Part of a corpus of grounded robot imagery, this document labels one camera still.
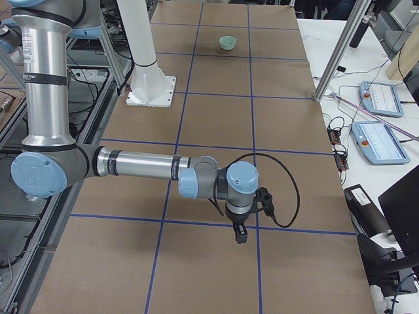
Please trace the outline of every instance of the green bowl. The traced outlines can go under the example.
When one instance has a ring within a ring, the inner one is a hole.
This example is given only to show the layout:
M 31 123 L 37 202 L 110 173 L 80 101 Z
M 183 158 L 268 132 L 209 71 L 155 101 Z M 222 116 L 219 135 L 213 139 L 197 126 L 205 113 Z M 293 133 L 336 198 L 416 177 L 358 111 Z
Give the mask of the green bowl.
M 220 47 L 223 50 L 232 50 L 236 46 L 237 39 L 233 36 L 223 36 L 220 38 Z

